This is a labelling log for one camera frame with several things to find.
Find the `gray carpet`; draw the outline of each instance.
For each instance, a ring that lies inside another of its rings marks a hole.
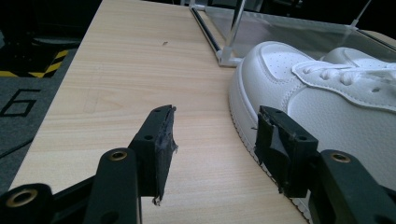
[[[76,51],[68,50],[52,77],[0,77],[0,195],[8,191]]]

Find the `metal frame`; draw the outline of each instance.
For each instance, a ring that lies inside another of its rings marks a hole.
[[[219,60],[219,65],[221,65],[221,66],[236,67],[243,60],[243,58],[233,56],[233,51],[234,51],[233,44],[234,44],[235,37],[236,37],[236,34],[239,29],[240,22],[242,20],[245,3],[246,3],[246,0],[238,0],[237,1],[235,11],[233,12],[233,22],[232,22],[232,26],[230,29],[230,33],[228,33],[228,35],[226,36],[225,46],[223,48],[221,48],[219,46],[219,43],[216,41],[216,38],[214,38],[214,36],[211,34],[210,30],[208,29],[204,20],[202,19],[202,17],[199,14],[199,11],[205,11],[206,6],[195,4],[195,0],[191,0],[189,3],[189,8],[190,8],[192,15],[197,20],[199,26],[201,27],[202,31],[204,32],[204,35],[205,35],[207,41],[209,42],[212,49],[215,51],[216,57]],[[369,34],[365,33],[364,31],[359,30],[356,27],[356,25],[359,21],[359,18],[361,17],[361,15],[366,10],[366,8],[369,6],[370,3],[371,3],[371,0],[368,1],[367,4],[364,6],[360,15],[357,17],[357,19],[354,20],[351,24],[345,25],[345,26],[349,27],[351,30],[355,30],[355,31],[359,32],[360,34],[369,37],[374,42],[380,43],[381,45],[385,46],[386,48],[396,50],[396,48],[393,47],[392,45],[385,43],[385,42],[375,38],[374,36],[369,35]]]

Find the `light wood surface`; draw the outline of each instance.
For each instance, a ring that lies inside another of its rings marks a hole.
[[[94,175],[102,154],[171,104],[179,149],[162,206],[143,198],[144,223],[306,223],[238,137],[233,70],[218,66],[187,7],[104,0],[11,187],[56,193]]]

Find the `black cable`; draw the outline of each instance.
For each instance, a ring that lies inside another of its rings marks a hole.
[[[32,43],[38,46],[46,46],[46,47],[59,47],[62,49],[77,49],[80,45],[80,42],[73,43],[48,43],[40,40],[32,39]]]
[[[6,157],[7,155],[9,155],[9,154],[11,154],[11,153],[13,153],[13,152],[15,152],[15,151],[17,151],[17,150],[23,148],[23,147],[26,147],[26,146],[29,145],[29,144],[31,144],[31,143],[33,142],[33,139],[34,139],[34,138],[31,138],[31,139],[27,140],[26,142],[23,142],[23,143],[21,143],[21,144],[15,146],[15,147],[12,147],[12,148],[6,150],[6,151],[3,152],[2,154],[0,154],[0,160],[3,159],[4,157]]]

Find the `sneaker sole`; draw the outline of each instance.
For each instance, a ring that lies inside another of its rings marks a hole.
[[[252,109],[251,104],[248,102],[248,97],[245,95],[244,87],[243,87],[243,80],[241,78],[241,72],[239,71],[240,67],[238,66],[235,70],[235,74],[233,75],[232,78],[232,83],[229,89],[229,105],[230,105],[230,112],[231,116],[233,118],[233,125],[235,126],[235,129],[238,132],[239,137],[241,138],[242,142],[244,143],[247,151],[250,153],[250,155],[253,157],[254,161],[259,164],[259,160],[254,153],[254,145],[252,145],[247,138],[247,134],[244,133],[244,129],[246,130],[247,128],[243,128],[241,126],[241,120],[238,118],[241,118],[241,116],[249,116],[249,121],[250,123],[248,124],[252,130],[257,130],[257,121],[254,121],[255,119],[253,118],[251,111],[254,111]],[[272,178],[271,174],[268,172],[268,169],[265,167],[264,163],[259,164],[260,167],[264,170],[264,172],[274,181]],[[309,199],[309,192],[306,198],[300,199],[300,198],[294,198],[290,199],[291,202],[296,205],[297,209],[302,213],[304,218],[306,218],[310,223],[312,222],[312,218],[309,212],[308,207],[306,204],[308,204],[308,199]]]

